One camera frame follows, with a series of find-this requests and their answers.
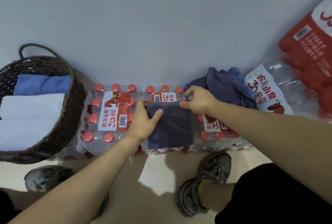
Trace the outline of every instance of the forearm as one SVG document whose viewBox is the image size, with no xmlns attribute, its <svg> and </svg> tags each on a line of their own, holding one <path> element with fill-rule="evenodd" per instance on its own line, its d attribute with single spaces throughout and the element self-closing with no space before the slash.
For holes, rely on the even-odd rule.
<svg viewBox="0 0 332 224">
<path fill-rule="evenodd" d="M 210 115 L 242 135 L 296 180 L 332 203 L 332 125 L 216 102 Z"/>
<path fill-rule="evenodd" d="M 13 219 L 21 223 L 90 223 L 116 176 L 139 143 L 127 135 L 83 170 Z"/>
</svg>

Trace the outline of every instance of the beige floor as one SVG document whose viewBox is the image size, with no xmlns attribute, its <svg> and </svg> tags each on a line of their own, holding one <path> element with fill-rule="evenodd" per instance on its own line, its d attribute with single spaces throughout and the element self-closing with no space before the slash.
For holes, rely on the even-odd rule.
<svg viewBox="0 0 332 224">
<path fill-rule="evenodd" d="M 236 182 L 246 171 L 270 160 L 258 150 L 231 151 L 232 171 L 229 182 Z M 197 164 L 205 154 L 171 153 L 135 156 L 128 160 L 110 189 L 110 200 L 103 216 L 93 223 L 214 223 L 214 212 L 187 219 L 176 207 L 174 193 L 184 180 L 194 177 Z M 25 191 L 24 175 L 32 165 L 0 163 L 0 187 Z M 88 161 L 59 162 L 76 171 Z"/>
</svg>

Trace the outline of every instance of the wicker basket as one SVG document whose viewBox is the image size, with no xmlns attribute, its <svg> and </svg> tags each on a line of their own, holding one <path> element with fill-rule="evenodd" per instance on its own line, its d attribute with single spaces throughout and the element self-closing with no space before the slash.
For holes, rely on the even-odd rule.
<svg viewBox="0 0 332 224">
<path fill-rule="evenodd" d="M 28 46 L 37 46 L 51 52 L 55 57 L 32 56 L 24 58 L 22 51 Z M 24 151 L 0 151 L 0 161 L 31 164 L 51 158 L 61 151 L 74 137 L 86 97 L 83 84 L 77 79 L 71 66 L 51 49 L 38 44 L 24 44 L 19 48 L 20 60 L 0 70 L 0 102 L 2 97 L 13 95 L 20 74 L 48 76 L 71 75 L 71 85 L 64 98 L 61 115 L 51 132 L 34 146 Z"/>
</svg>

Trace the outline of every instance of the folded cloth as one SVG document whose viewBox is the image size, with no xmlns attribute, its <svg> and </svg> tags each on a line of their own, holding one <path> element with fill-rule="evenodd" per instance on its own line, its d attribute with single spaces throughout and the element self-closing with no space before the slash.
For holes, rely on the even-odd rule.
<svg viewBox="0 0 332 224">
<path fill-rule="evenodd" d="M 65 94 L 5 96 L 0 105 L 3 120 L 43 119 L 60 117 Z"/>
<path fill-rule="evenodd" d="M 244 85 L 243 91 L 247 94 L 247 96 L 254 98 L 254 91 L 252 91 L 250 87 L 244 84 L 244 76 L 237 67 L 231 67 L 227 72 L 233 77 L 235 81 Z"/>
<path fill-rule="evenodd" d="M 191 81 L 185 86 L 185 90 L 191 86 L 199 86 L 209 90 L 219 101 L 257 109 L 257 104 L 246 91 L 246 86 L 235 81 L 231 74 L 225 70 L 218 72 L 214 67 L 209 67 L 206 76 Z"/>
<path fill-rule="evenodd" d="M 67 94 L 71 76 L 20 74 L 13 95 Z"/>
<path fill-rule="evenodd" d="M 190 146 L 193 144 L 192 113 L 179 106 L 180 102 L 152 102 L 147 105 L 150 118 L 158 109 L 163 110 L 155 130 L 148 138 L 148 149 Z"/>
<path fill-rule="evenodd" d="M 23 151 L 32 147 L 52 130 L 57 120 L 58 118 L 0 120 L 0 151 Z"/>
</svg>

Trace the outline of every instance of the white wall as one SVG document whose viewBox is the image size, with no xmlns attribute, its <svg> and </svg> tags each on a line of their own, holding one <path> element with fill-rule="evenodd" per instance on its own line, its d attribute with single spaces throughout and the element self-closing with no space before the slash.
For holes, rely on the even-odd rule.
<svg viewBox="0 0 332 224">
<path fill-rule="evenodd" d="M 209 66 L 247 72 L 320 1 L 0 0 L 0 66 L 36 42 L 107 84 L 183 85 Z"/>
</svg>

